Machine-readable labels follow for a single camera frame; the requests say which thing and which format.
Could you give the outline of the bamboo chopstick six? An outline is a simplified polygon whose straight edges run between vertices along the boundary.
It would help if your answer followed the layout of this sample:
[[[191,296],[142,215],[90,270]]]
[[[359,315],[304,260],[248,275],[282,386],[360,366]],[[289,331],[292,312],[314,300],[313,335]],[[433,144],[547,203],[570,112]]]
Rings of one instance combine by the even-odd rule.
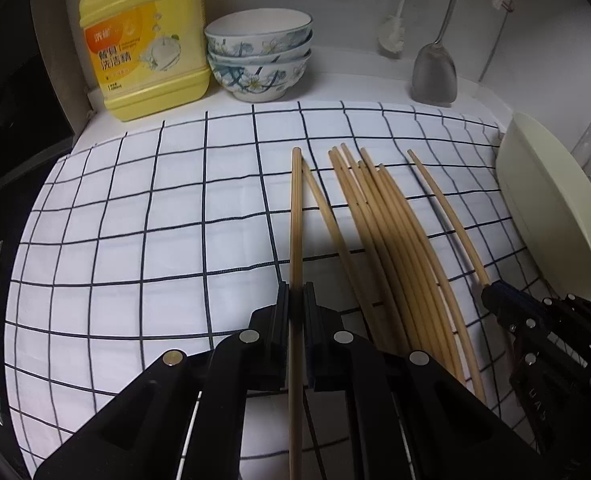
[[[432,271],[422,258],[414,228],[384,177],[366,162],[358,162],[358,174],[365,180],[364,190],[373,195],[373,214],[381,223],[380,231],[396,265],[405,292],[407,310],[414,328],[417,347],[432,351],[437,359],[461,382],[465,381],[451,325],[442,304],[442,296],[432,281]]]

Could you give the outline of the top floral bowl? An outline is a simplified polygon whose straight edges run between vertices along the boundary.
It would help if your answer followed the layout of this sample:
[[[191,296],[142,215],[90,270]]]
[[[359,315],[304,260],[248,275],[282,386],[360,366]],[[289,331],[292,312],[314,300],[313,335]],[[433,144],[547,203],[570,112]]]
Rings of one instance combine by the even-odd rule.
[[[294,9],[261,8],[227,14],[204,29],[211,53],[251,56],[280,53],[302,44],[313,18]]]

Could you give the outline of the bamboo chopstick four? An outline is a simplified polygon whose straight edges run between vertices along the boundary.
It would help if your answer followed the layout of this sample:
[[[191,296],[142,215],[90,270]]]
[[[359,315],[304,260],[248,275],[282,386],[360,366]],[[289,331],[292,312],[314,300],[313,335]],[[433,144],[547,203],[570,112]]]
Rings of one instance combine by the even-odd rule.
[[[391,318],[392,333],[404,350],[422,350],[423,344],[416,330],[399,272],[380,229],[375,195],[356,162],[347,164],[338,148],[332,148],[329,157],[339,179],[345,183],[347,200],[359,211],[355,223],[384,294],[384,303]]]

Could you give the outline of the cream round tray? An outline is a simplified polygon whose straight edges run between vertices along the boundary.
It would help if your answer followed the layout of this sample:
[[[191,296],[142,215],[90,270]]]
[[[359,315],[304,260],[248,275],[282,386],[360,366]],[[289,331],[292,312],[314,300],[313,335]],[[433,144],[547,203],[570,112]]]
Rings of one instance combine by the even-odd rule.
[[[496,156],[511,218],[545,280],[560,296],[591,300],[591,181],[540,122],[512,116]]]

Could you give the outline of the bamboo chopstick two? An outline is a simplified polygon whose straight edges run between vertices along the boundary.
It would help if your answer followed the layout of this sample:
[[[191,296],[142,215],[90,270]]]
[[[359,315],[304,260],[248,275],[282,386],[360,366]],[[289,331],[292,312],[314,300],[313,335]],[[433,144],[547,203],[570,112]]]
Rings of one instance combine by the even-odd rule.
[[[349,282],[355,299],[361,308],[361,313],[364,315],[370,335],[373,337],[373,341],[375,341],[376,347],[379,350],[388,350],[387,343],[385,342],[384,336],[381,333],[376,318],[376,312],[373,310],[371,304],[369,304],[367,301],[364,288],[361,287],[361,282],[357,276],[357,271],[352,262],[349,249],[347,249],[343,235],[338,226],[338,222],[335,220],[335,216],[333,215],[331,207],[329,206],[328,200],[326,200],[323,192],[321,192],[321,188],[305,160],[302,160],[302,171],[304,179],[309,185],[309,189],[316,200],[320,214],[323,217],[329,235],[333,241],[333,244],[335,245],[335,250],[338,252],[347,281]]]

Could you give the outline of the white black grid cloth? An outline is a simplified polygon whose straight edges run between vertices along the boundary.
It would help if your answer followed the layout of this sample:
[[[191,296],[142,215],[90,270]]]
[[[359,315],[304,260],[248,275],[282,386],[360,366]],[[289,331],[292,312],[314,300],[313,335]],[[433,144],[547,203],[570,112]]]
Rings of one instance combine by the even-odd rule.
[[[459,240],[407,160],[456,210],[492,278],[545,287],[495,180],[501,129],[487,113],[367,102],[237,105],[109,136],[56,162],[10,277],[10,417],[34,471],[163,351],[214,348],[274,301],[289,274],[291,153],[300,150],[349,247],[366,298],[380,295],[328,154],[386,166],[452,285],[495,415],[532,429],[509,357]]]

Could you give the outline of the middle floral bowl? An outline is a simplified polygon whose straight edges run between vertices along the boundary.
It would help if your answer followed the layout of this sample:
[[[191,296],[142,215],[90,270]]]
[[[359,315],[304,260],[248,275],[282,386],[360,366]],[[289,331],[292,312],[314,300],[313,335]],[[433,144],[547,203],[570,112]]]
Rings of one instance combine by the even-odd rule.
[[[286,62],[296,60],[297,58],[304,58],[305,55],[311,51],[311,44],[313,40],[314,34],[311,32],[309,36],[307,36],[306,40],[299,44],[297,47],[294,47],[290,50],[285,52],[274,52],[268,54],[259,54],[259,55],[251,55],[251,56],[226,56],[222,54],[214,54],[209,52],[208,58],[210,60],[216,61],[218,63],[234,63],[234,64],[242,64],[242,65],[254,65],[254,64],[270,64],[270,63],[278,63],[278,62]]]

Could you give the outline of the bamboo chopstick seven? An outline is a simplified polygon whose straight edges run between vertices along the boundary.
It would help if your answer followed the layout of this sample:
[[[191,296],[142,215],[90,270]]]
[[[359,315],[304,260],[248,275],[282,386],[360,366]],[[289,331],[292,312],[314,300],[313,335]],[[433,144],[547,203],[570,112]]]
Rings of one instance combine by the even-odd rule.
[[[394,226],[399,229],[399,239],[404,245],[405,255],[409,260],[411,270],[415,277],[411,279],[417,284],[419,300],[422,301],[422,310],[427,312],[430,328],[427,335],[433,338],[435,345],[440,349],[440,356],[444,359],[445,367],[462,383],[466,384],[465,370],[461,364],[460,352],[457,347],[456,336],[452,331],[449,311],[444,303],[444,297],[439,283],[431,283],[430,268],[422,262],[421,247],[414,239],[414,232],[411,226],[405,221],[401,206],[396,203],[395,196],[388,190],[384,180],[378,174],[378,167],[365,150],[361,149],[361,162],[369,173],[371,180],[378,188],[385,208],[394,217]]]

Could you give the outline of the bamboo chopstick ten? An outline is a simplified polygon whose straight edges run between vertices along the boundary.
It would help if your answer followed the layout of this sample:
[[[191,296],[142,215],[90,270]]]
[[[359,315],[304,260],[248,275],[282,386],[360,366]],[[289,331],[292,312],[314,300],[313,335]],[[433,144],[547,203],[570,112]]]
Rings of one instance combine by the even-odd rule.
[[[390,172],[383,165],[378,167],[378,174],[384,180],[385,185],[388,186],[388,190],[395,196],[396,203],[402,208],[405,221],[413,229],[414,239],[421,247],[420,252],[422,253],[422,262],[430,268],[429,274],[431,275],[431,283],[439,283],[440,285],[442,296],[444,297],[444,303],[446,304],[452,321],[455,324],[460,344],[463,347],[463,354],[465,355],[468,370],[471,375],[474,393],[483,403],[485,403],[486,395],[478,367],[478,361],[475,358],[468,328],[463,320],[463,313],[460,311],[451,282],[448,281],[442,263],[440,263],[439,258],[437,258],[437,254],[435,253],[432,244],[429,242],[425,230],[420,224],[415,211],[409,206],[407,198],[399,189],[399,185],[396,184]]]

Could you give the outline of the bamboo chopstick one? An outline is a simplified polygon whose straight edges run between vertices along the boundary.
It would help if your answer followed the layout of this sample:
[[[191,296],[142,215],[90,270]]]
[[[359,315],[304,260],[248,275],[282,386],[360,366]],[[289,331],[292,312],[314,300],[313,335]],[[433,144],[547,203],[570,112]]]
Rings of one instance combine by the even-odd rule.
[[[289,474],[302,478],[302,334],[297,293],[302,287],[302,153],[292,150],[289,266]]]

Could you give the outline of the white bottle brush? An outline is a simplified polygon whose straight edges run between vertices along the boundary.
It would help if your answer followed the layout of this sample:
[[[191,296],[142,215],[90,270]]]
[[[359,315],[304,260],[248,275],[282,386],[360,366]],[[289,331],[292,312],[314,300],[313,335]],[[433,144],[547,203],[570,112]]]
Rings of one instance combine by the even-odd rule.
[[[410,29],[420,13],[421,0],[389,0],[378,27],[379,50],[387,58],[398,60],[407,48]]]

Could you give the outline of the floral bowl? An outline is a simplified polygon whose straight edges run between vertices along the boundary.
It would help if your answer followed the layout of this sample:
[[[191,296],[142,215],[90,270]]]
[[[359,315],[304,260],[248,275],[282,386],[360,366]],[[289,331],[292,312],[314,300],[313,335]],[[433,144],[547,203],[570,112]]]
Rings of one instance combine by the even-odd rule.
[[[300,58],[268,64],[242,64],[241,62],[208,62],[216,82],[239,101],[249,103],[271,102],[282,98],[303,77],[312,51]]]
[[[259,55],[251,55],[251,56],[226,56],[222,54],[214,54],[209,52],[208,58],[210,60],[216,61],[218,63],[234,63],[234,64],[242,64],[242,65],[254,65],[254,64],[270,64],[270,63],[278,63],[278,62],[286,62],[296,60],[297,58],[304,58],[305,55],[311,51],[311,44],[313,40],[314,34],[311,32],[309,36],[307,36],[306,40],[299,44],[297,47],[294,47],[290,50],[285,52],[274,52],[268,54],[259,54]]]
[[[251,56],[280,53],[302,44],[313,18],[294,9],[261,8],[227,14],[204,29],[211,53]]]

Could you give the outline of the bamboo chopstick five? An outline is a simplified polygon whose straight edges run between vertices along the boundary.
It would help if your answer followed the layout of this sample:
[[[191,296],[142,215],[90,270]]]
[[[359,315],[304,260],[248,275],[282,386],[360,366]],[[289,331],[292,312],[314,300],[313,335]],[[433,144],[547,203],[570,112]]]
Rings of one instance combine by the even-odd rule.
[[[391,212],[385,208],[383,200],[378,193],[378,188],[376,187],[375,183],[373,183],[373,180],[371,180],[371,177],[365,170],[365,166],[361,160],[356,160],[353,157],[350,148],[348,148],[345,143],[341,144],[341,151],[342,156],[344,157],[344,160],[347,164],[350,164],[350,162],[357,163],[358,168],[363,171],[363,174],[366,177],[366,181],[369,184],[371,192],[373,192],[373,195],[375,195],[377,208],[379,210],[380,229],[385,237],[385,240],[387,241],[391,255],[394,258],[397,272],[399,272],[399,279],[401,280],[401,284],[410,307],[410,312],[413,315],[416,330],[418,330],[419,337],[423,344],[422,350],[431,353],[441,364],[445,365],[444,359],[442,356],[440,356],[440,349],[435,345],[434,339],[427,335],[427,332],[430,328],[430,325],[428,324],[430,320],[428,318],[427,312],[422,310],[423,303],[419,300],[419,290],[417,289],[417,284],[414,284],[411,281],[411,279],[415,277],[415,274],[413,273],[413,270],[411,270],[407,255],[405,255],[405,247],[399,239],[399,234],[401,234],[401,232],[399,232],[399,229],[394,226],[394,217],[392,216]]]

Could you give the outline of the bamboo chopstick three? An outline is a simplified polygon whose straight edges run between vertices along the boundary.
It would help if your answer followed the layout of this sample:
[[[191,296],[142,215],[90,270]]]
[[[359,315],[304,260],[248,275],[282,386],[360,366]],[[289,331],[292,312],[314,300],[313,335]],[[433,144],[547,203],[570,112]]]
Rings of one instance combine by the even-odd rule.
[[[342,158],[338,154],[338,151],[334,148],[328,152],[328,155],[333,170],[335,170],[335,175],[338,177],[346,203],[349,205],[359,238],[361,239],[361,244],[363,244],[366,250],[371,273],[373,273],[373,277],[375,278],[379,292],[381,293],[384,311],[388,320],[388,331],[395,341],[396,351],[399,352],[399,354],[404,354],[409,350],[409,343],[404,327],[399,319],[399,311],[397,310],[395,298],[387,280],[387,274],[385,274],[382,269],[379,255],[375,243],[373,242],[373,237],[367,226],[363,211],[361,211],[361,205],[358,203],[358,198],[353,191],[353,180],[343,169]]]

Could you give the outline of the bamboo chopstick eight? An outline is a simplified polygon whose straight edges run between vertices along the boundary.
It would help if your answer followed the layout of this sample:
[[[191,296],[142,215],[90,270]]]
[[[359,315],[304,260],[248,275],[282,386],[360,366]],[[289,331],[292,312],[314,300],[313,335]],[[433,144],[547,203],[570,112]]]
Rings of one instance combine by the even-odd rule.
[[[460,222],[451,203],[447,200],[442,190],[440,189],[440,186],[437,185],[437,182],[434,181],[430,172],[427,170],[427,168],[425,168],[425,165],[420,161],[415,152],[413,150],[408,150],[407,154],[418,168],[422,177],[425,179],[425,182],[427,182],[427,184],[429,185],[430,190],[433,192],[435,197],[437,197],[437,201],[442,206],[442,209],[446,214],[446,217],[448,218],[449,222],[451,222],[453,229],[455,230],[460,240],[460,244],[462,244],[463,249],[465,249],[465,252],[473,266],[473,270],[475,274],[477,274],[478,276],[479,282],[482,286],[489,286],[489,284],[491,284],[489,274],[487,274],[487,271],[485,270],[482,260],[478,254],[478,250],[475,249],[474,244],[472,244],[469,235],[463,227],[463,223]]]

